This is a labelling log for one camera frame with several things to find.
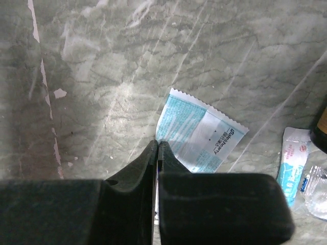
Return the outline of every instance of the dark bottle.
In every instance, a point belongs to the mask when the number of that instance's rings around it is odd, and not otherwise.
[[[327,107],[317,126],[311,131],[310,138],[319,149],[327,153]]]

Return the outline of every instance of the blue and white wrapper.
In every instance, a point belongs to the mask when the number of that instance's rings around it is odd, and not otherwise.
[[[175,157],[193,173],[214,173],[248,128],[204,102],[171,89],[156,129]]]
[[[294,204],[302,171],[309,155],[310,131],[287,127],[283,135],[283,154],[277,182],[280,184],[286,201]]]

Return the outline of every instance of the marble floor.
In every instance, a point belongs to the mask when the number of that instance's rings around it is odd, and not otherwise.
[[[276,177],[284,128],[309,128],[327,98],[326,0],[0,5],[1,179],[113,175],[154,138],[171,87],[250,129],[219,172]],[[327,166],[314,147],[313,164]],[[287,244],[326,244],[326,222],[294,219]]]

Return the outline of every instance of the paper scrap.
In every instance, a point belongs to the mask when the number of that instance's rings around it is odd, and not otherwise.
[[[67,95],[67,92],[66,91],[63,91],[61,88],[57,89],[53,93],[55,94],[55,98],[56,99],[65,97]]]
[[[156,140],[167,141],[191,172],[214,173],[248,131],[214,107],[172,88]]]

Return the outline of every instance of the black plastic part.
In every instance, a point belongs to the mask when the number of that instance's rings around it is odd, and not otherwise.
[[[107,179],[100,197],[91,244],[151,245],[157,179],[158,143]]]
[[[162,245],[282,244],[294,224],[277,182],[264,174],[159,174]]]
[[[159,145],[158,170],[159,172],[165,173],[191,173],[183,164],[181,164],[175,158],[172,149],[166,141],[163,141]]]
[[[0,182],[0,244],[151,245],[158,144],[103,180]]]
[[[276,181],[192,174],[167,142],[103,180],[0,182],[0,244],[151,245],[159,164],[162,245],[281,244],[294,224]]]

